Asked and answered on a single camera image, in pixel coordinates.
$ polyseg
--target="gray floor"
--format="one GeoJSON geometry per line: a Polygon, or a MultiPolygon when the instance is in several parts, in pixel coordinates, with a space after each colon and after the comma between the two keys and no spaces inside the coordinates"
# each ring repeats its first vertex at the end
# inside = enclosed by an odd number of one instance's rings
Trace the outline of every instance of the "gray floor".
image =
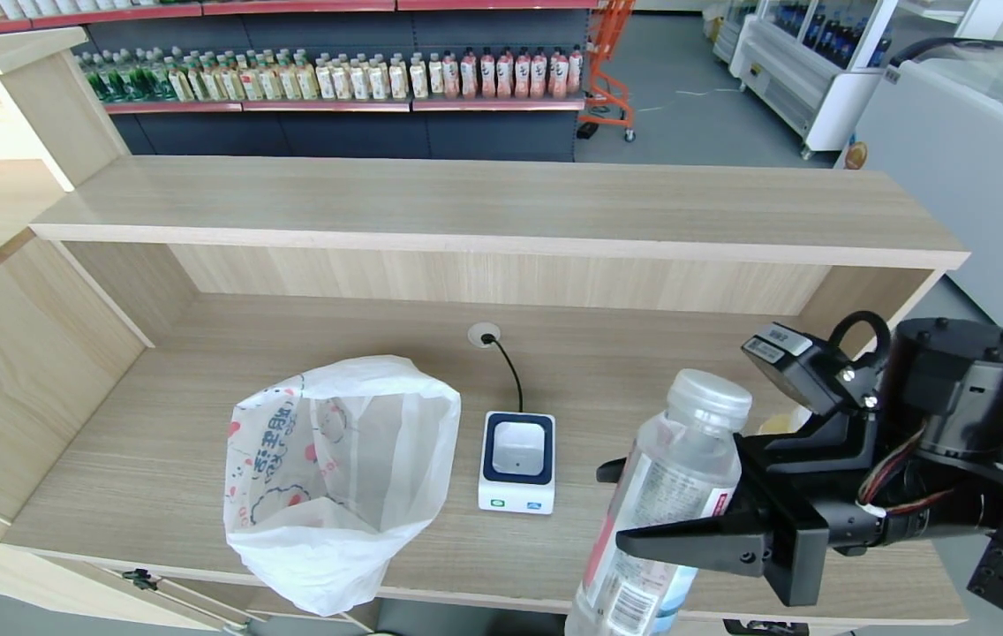
{"type": "MultiPolygon", "coordinates": [[[[630,84],[638,108],[634,144],[622,129],[602,126],[590,140],[578,141],[579,161],[666,163],[666,165],[827,168],[833,155],[799,157],[800,140],[751,93],[735,92],[736,80],[712,59],[697,17],[635,16],[619,44],[610,69],[630,84]]],[[[944,314],[983,318],[949,282],[922,300],[913,315],[944,314]]],[[[1003,613],[964,592],[971,569],[985,548],[981,536],[937,541],[938,553],[961,591],[969,623],[951,628],[867,628],[858,636],[1003,636],[1003,613]]],[[[763,585],[750,582],[750,585],[763,585]]],[[[497,613],[457,605],[385,601],[380,628],[404,636],[478,636],[497,613]]],[[[189,636],[191,631],[161,629],[60,615],[0,596],[0,636],[189,636]]],[[[275,619],[256,624],[259,636],[353,636],[347,625],[275,619]]]]}
{"type": "Polygon", "coordinates": [[[576,141],[576,161],[684,166],[829,168],[837,152],[800,160],[800,137],[712,55],[699,16],[631,16],[609,75],[627,84],[636,139],[603,124],[576,141]]]}

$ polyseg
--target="refrigerator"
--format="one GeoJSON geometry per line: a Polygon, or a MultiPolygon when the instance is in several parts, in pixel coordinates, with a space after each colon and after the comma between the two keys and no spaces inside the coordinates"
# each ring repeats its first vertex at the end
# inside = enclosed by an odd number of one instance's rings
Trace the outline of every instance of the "refrigerator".
{"type": "Polygon", "coordinates": [[[1003,41],[898,53],[835,169],[881,170],[917,198],[971,252],[950,277],[1003,326],[1003,41]]]}

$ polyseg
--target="plastic water bottle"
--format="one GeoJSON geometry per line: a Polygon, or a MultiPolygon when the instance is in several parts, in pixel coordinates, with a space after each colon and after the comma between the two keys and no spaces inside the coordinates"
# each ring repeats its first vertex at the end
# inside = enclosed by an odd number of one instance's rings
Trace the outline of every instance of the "plastic water bottle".
{"type": "Polygon", "coordinates": [[[697,569],[628,556],[616,548],[616,533],[724,513],[741,479],[733,432],[751,406],[752,395],[727,379],[678,372],[667,409],[639,427],[566,636],[644,636],[675,624],[697,569]]]}

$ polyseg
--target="wooden counter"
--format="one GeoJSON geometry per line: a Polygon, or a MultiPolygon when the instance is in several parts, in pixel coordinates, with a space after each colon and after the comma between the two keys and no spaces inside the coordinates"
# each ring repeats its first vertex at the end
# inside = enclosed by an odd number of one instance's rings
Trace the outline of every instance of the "wooden counter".
{"type": "MultiPolygon", "coordinates": [[[[256,584],[217,521],[232,406],[308,367],[393,353],[459,390],[462,418],[447,503],[393,559],[380,595],[567,611],[611,496],[595,467],[627,450],[678,369],[707,367],[750,388],[753,429],[791,407],[734,355],[770,318],[204,295],[111,391],[4,542],[256,584]],[[482,416],[515,399],[501,358],[465,342],[466,327],[485,318],[505,325],[527,406],[557,416],[557,505],[548,517],[477,510],[482,416]]],[[[814,608],[781,607],[767,583],[715,573],[702,573],[695,590],[688,617],[946,625],[962,615],[929,544],[829,555],[814,608]],[[866,592],[854,584],[858,568],[873,581],[866,592]]]]}
{"type": "MultiPolygon", "coordinates": [[[[0,37],[0,122],[33,139],[0,134],[0,174],[37,170],[53,189],[0,178],[0,559],[18,547],[78,575],[32,603],[73,607],[57,597],[81,589],[147,623],[300,616],[224,540],[232,407],[396,353],[456,387],[464,416],[444,510],[380,594],[564,611],[610,499],[595,466],[628,449],[676,371],[747,386],[757,426],[791,404],[740,354],[748,335],[770,321],[825,335],[862,307],[896,322],[966,256],[874,173],[130,157],[66,51],[80,31],[0,37]],[[9,65],[28,49],[55,52],[9,65]],[[25,215],[54,199],[34,238],[25,215]],[[530,408],[557,416],[551,516],[477,511],[482,414],[514,399],[505,362],[466,342],[479,321],[505,331],[530,408]],[[158,592],[119,579],[137,567],[163,577],[158,592]]],[[[853,331],[846,349],[869,338],[853,331]]],[[[26,597],[16,571],[7,589],[26,597]]],[[[824,572],[812,608],[702,573],[683,618],[792,617],[816,633],[963,620],[930,544],[829,555],[824,572]]]]}

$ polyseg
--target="black cable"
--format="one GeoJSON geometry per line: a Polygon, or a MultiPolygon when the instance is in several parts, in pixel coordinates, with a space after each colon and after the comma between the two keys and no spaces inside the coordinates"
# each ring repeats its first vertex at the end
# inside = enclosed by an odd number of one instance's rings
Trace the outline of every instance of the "black cable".
{"type": "Polygon", "coordinates": [[[513,359],[510,359],[510,354],[506,353],[505,346],[501,346],[501,341],[498,341],[493,334],[482,334],[482,343],[484,344],[496,344],[497,350],[501,351],[501,355],[506,355],[506,364],[510,366],[510,371],[513,371],[513,381],[518,383],[518,412],[525,413],[526,411],[526,394],[522,393],[521,390],[521,378],[518,377],[518,369],[514,369],[513,359]]]}

